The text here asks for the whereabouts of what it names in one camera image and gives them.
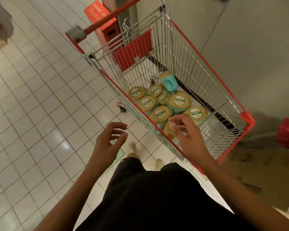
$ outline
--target black shorts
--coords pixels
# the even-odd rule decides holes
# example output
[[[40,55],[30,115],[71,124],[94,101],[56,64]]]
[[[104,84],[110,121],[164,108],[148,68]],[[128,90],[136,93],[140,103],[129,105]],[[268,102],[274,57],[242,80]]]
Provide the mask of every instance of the black shorts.
[[[161,171],[166,170],[184,170],[180,165],[177,163],[170,163],[161,168]],[[127,157],[119,163],[118,167],[114,171],[112,178],[110,179],[107,189],[105,191],[105,195],[108,193],[111,188],[116,186],[117,184],[123,182],[124,180],[135,176],[137,174],[145,173],[146,170],[142,166],[142,163],[139,159],[135,157]]]

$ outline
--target shopping cart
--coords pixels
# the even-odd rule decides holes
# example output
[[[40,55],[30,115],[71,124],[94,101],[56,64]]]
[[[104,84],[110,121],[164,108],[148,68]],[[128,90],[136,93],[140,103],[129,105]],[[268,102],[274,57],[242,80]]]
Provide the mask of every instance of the shopping cart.
[[[165,0],[160,0],[156,9],[137,23],[125,19],[124,31],[120,35],[88,55],[78,45],[88,34],[139,1],[131,0],[87,29],[76,26],[66,35],[88,63],[105,78],[125,108],[192,169],[178,141],[170,140],[127,96],[133,86],[149,88],[161,83],[158,75],[171,70],[179,85],[178,90],[185,90],[193,105],[198,104],[208,110],[209,115],[199,128],[210,154],[221,161],[254,126],[254,120],[171,20]]]

